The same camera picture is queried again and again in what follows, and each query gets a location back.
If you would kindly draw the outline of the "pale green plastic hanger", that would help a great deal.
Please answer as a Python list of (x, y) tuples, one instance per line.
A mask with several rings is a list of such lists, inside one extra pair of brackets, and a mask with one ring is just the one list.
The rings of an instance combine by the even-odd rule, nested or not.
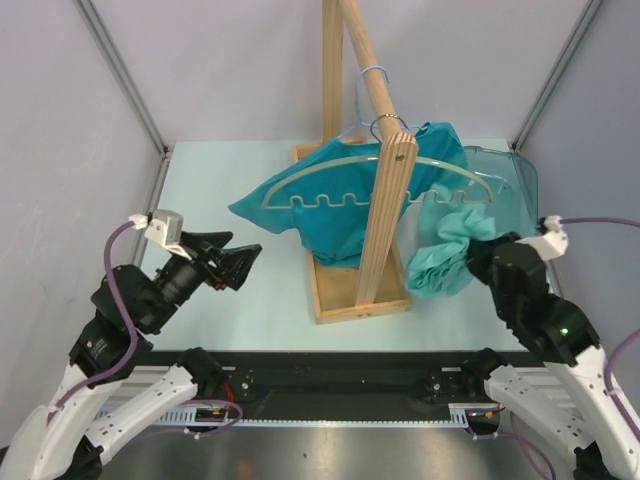
[(370, 205), (389, 200), (393, 205), (411, 205), (423, 200), (434, 184), (451, 189), (466, 203), (469, 183), (480, 185), (487, 200), (495, 195), (487, 182), (468, 169), (467, 157), (458, 135), (448, 123), (429, 123), (418, 134), (392, 135), (381, 144), (377, 174)]

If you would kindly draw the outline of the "light teal t shirt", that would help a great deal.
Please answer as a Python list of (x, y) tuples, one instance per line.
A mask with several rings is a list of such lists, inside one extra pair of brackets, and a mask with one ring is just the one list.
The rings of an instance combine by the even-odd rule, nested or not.
[(456, 295), (472, 280), (466, 262), (473, 240), (497, 237), (495, 220), (483, 203), (466, 203), (434, 184), (425, 195), (417, 220), (417, 248), (405, 268), (405, 287), (427, 299)]

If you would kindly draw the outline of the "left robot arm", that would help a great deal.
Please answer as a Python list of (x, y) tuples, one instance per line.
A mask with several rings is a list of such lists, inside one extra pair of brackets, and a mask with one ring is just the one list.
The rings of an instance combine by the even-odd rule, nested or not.
[(179, 355), (161, 378), (104, 418), (106, 401), (151, 352), (157, 334), (201, 285), (239, 289), (262, 252), (259, 244), (229, 247), (232, 233), (180, 233), (155, 278), (112, 263), (120, 225), (103, 250), (105, 276), (92, 295), (96, 310), (73, 345), (56, 395), (37, 407), (1, 450), (4, 479), (97, 479), (104, 466), (143, 430), (173, 408), (208, 400), (226, 375), (201, 347)]

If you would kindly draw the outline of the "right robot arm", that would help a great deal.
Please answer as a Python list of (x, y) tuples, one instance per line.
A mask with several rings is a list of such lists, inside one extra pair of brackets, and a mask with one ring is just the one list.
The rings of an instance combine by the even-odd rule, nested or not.
[(466, 265), (486, 285), (498, 317), (576, 405), (592, 440), (576, 446), (581, 479), (639, 476), (639, 417), (615, 379), (600, 337), (585, 313), (552, 292), (546, 262), (565, 253), (568, 239), (507, 234), (474, 240)]

